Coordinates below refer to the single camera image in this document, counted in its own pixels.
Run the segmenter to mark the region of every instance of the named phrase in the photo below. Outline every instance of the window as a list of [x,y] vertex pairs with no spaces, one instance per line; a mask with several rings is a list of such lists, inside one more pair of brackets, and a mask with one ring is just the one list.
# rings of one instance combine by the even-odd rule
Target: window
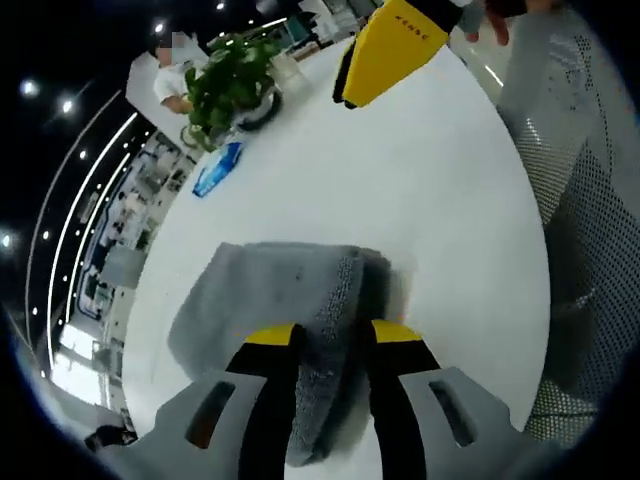
[[98,372],[71,360],[66,355],[58,353],[54,357],[51,381],[80,400],[97,405],[102,403]]
[[60,336],[60,343],[73,350],[87,360],[91,360],[93,354],[93,341],[95,339],[88,333],[78,330],[73,325],[66,325]]

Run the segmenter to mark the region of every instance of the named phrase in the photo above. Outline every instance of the gray towel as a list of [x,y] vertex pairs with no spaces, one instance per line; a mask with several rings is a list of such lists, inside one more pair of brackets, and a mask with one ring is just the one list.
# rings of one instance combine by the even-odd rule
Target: gray towel
[[[384,314],[370,305],[384,305],[388,270],[377,252],[351,246],[222,244],[178,312],[169,349],[196,379],[210,368],[226,368],[256,330],[302,325],[307,341],[287,463],[303,465],[318,456],[319,445],[326,448],[323,435],[331,430],[345,381],[355,319]],[[371,301],[362,301],[361,293]]]

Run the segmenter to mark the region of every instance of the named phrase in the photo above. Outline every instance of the white table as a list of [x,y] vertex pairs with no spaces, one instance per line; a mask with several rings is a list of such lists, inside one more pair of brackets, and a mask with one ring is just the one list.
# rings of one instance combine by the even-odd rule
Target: white table
[[[544,363],[549,278],[516,149],[448,48],[367,108],[334,105],[344,46],[302,64],[313,91],[288,99],[205,199],[191,193],[196,168],[160,227],[125,344],[124,388],[139,434],[188,384],[167,335],[218,245],[277,240],[381,251],[396,273],[396,315],[443,366],[460,367],[504,400],[514,426],[524,427]],[[381,478],[366,423],[355,443],[323,463],[288,468],[287,478]]]

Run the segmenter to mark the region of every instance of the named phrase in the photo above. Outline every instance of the flower pot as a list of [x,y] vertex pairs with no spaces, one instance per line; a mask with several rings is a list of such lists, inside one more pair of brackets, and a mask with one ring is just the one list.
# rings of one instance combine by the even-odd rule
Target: flower pot
[[262,97],[262,103],[258,108],[238,115],[236,126],[243,132],[255,132],[270,122],[280,108],[282,108],[282,92],[276,86],[272,86]]

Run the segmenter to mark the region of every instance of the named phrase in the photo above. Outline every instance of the gray mesh fabric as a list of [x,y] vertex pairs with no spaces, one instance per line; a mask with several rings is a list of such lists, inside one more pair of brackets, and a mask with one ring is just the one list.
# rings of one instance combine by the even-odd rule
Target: gray mesh fabric
[[522,17],[498,110],[549,253],[545,378],[527,430],[572,444],[640,331],[640,128],[617,70],[574,12]]

